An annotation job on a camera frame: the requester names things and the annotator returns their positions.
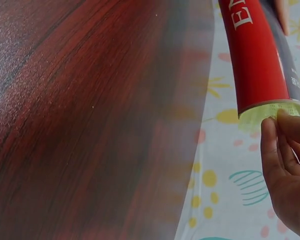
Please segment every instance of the shuttlecock tube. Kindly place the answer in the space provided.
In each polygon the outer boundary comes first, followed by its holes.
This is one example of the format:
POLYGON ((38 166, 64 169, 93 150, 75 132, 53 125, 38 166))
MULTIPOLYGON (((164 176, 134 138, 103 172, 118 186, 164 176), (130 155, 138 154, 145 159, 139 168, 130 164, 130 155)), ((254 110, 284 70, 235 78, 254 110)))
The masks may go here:
POLYGON ((274 1, 219 0, 219 5, 230 49, 240 122, 259 124, 279 108, 299 115, 299 78, 274 1))

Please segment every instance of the white tablecloth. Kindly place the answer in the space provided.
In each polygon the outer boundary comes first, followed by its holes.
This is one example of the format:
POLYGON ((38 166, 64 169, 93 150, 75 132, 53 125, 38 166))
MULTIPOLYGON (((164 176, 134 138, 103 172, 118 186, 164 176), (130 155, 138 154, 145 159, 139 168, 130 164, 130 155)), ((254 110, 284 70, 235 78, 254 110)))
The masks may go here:
MULTIPOLYGON (((208 93, 175 240, 298 240, 272 209, 261 172, 260 133, 238 130, 229 47, 217 1, 213 4, 208 93)), ((300 78, 300 0, 289 5, 288 42, 300 78)))

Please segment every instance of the wooden table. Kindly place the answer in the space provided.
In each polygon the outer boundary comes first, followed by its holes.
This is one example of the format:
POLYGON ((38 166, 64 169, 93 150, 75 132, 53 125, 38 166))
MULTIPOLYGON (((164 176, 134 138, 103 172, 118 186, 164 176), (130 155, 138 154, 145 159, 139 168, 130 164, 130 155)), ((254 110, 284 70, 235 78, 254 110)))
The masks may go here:
POLYGON ((211 1, 0 0, 0 240, 173 240, 213 32, 211 1))

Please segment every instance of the fingernail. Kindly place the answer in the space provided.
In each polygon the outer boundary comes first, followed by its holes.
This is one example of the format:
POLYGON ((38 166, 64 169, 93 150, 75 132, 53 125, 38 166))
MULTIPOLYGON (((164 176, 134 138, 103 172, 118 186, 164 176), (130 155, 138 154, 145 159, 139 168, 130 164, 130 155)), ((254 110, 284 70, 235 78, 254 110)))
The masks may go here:
POLYGON ((279 109, 276 114, 277 115, 289 115, 289 113, 284 109, 279 109))

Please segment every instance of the human hand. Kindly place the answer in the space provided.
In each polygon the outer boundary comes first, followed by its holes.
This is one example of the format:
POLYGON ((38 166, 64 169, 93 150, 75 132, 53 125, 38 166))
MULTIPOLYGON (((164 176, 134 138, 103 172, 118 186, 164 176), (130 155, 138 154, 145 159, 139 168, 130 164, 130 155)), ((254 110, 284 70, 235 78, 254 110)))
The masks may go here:
POLYGON ((279 112, 262 122, 261 158, 273 209, 300 236, 300 117, 279 112))
POLYGON ((274 0, 278 18, 286 36, 289 35, 289 4, 288 0, 274 0))

